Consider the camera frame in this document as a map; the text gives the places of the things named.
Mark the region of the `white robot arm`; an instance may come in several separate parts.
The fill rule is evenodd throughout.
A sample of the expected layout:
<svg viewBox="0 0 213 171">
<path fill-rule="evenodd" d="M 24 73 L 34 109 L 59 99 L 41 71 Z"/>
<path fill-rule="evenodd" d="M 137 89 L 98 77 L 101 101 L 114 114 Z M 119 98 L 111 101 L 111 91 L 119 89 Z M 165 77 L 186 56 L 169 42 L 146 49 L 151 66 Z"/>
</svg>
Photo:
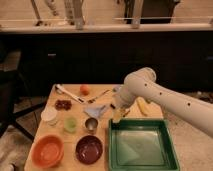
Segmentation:
<svg viewBox="0 0 213 171">
<path fill-rule="evenodd" d="M 156 83 L 149 67 L 128 74 L 115 94 L 117 108 L 129 108 L 138 97 L 151 100 L 213 138 L 213 104 L 172 91 Z"/>
</svg>

